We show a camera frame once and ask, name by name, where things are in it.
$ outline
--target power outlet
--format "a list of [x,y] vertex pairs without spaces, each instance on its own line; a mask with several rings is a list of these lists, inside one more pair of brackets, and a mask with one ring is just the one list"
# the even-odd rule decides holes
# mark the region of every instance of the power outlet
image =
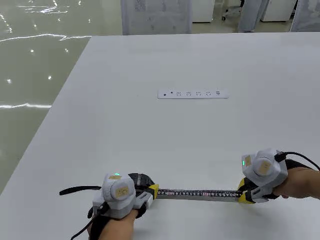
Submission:
[[228,99],[227,90],[159,90],[158,99]]

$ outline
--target tape measure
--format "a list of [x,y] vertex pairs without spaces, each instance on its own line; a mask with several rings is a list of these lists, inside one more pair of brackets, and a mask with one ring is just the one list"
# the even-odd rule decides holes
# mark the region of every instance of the tape measure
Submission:
[[236,203],[243,194],[237,190],[159,189],[157,199],[197,200]]

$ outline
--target white table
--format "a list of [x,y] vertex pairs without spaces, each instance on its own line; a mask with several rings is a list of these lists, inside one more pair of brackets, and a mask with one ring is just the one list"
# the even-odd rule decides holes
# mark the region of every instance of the white table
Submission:
[[[0,196],[1,240],[67,240],[106,172],[162,188],[234,189],[241,155],[267,147],[319,160],[320,33],[93,37]],[[229,99],[159,100],[160,88]],[[135,240],[315,240],[320,202],[157,200]],[[86,234],[79,239],[87,239]]]

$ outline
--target beige label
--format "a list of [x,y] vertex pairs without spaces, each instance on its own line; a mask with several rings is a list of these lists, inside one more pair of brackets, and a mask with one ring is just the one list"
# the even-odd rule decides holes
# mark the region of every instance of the beige label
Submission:
[[271,163],[268,162],[268,161],[263,161],[260,165],[260,168],[259,168],[259,173],[263,174],[263,175],[266,175],[269,168],[271,166]]
[[118,180],[121,179],[121,176],[112,175],[109,177],[109,179]]
[[245,161],[245,166],[246,167],[251,165],[251,157],[250,156],[246,156],[244,161]]
[[122,196],[128,195],[129,188],[127,186],[120,187],[117,190],[115,190],[115,197],[120,198]]

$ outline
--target shiny floor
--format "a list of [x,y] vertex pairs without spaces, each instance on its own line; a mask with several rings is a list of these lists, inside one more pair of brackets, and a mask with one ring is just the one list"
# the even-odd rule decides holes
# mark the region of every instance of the shiny floor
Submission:
[[[235,32],[237,17],[222,22],[222,11],[216,7],[214,21],[195,23],[192,32]],[[257,32],[289,28],[261,22]],[[90,36],[121,34],[119,0],[0,1],[0,193]]]

